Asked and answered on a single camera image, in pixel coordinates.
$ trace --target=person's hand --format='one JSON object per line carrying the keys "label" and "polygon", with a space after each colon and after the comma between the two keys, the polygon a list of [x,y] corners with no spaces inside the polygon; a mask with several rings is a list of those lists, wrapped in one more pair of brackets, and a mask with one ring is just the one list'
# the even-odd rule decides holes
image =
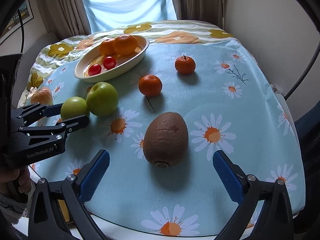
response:
{"label": "person's hand", "polygon": [[20,174],[19,169],[10,169],[8,167],[0,167],[0,193],[10,198],[10,193],[6,183],[13,181],[19,177],[19,192],[28,194],[31,190],[30,172],[26,167]]}

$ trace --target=beige curtain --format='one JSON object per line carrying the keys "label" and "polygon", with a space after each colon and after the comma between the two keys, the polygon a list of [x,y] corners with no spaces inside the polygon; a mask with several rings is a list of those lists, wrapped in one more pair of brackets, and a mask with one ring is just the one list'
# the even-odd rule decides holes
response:
{"label": "beige curtain", "polygon": [[37,3],[47,31],[60,40],[91,34],[82,0],[37,0]]}
{"label": "beige curtain", "polygon": [[222,0],[172,0],[178,20],[199,20],[222,28]]}

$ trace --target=green apple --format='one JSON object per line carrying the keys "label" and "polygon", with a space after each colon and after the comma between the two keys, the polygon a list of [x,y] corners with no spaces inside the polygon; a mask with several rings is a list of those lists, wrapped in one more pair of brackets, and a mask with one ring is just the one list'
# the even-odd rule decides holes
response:
{"label": "green apple", "polygon": [[60,110],[62,120],[66,120],[83,114],[89,117],[90,111],[87,107],[86,101],[80,97],[71,97],[67,99],[63,103]]}
{"label": "green apple", "polygon": [[107,116],[117,109],[119,97],[113,85],[99,82],[90,89],[86,101],[91,113],[96,116]]}

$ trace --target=picture frame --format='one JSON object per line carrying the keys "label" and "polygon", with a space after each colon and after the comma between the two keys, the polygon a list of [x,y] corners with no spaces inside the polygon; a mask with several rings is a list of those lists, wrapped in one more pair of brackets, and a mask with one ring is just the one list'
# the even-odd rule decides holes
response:
{"label": "picture frame", "polygon": [[[30,6],[30,0],[26,0],[20,6],[19,9],[20,9],[23,24],[26,24],[28,21],[30,21],[34,18],[33,12],[32,12],[31,6]],[[18,13],[16,12],[0,36],[0,45],[7,38],[9,38],[12,33],[14,33],[19,28],[20,28],[20,20],[19,20]]]}

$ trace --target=kiwi fruit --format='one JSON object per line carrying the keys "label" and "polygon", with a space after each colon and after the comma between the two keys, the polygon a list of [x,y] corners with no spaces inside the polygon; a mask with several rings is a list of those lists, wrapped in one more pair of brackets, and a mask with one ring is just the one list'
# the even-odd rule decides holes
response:
{"label": "kiwi fruit", "polygon": [[188,128],[178,113],[164,113],[149,125],[143,153],[147,161],[159,168],[177,165],[187,154]]}

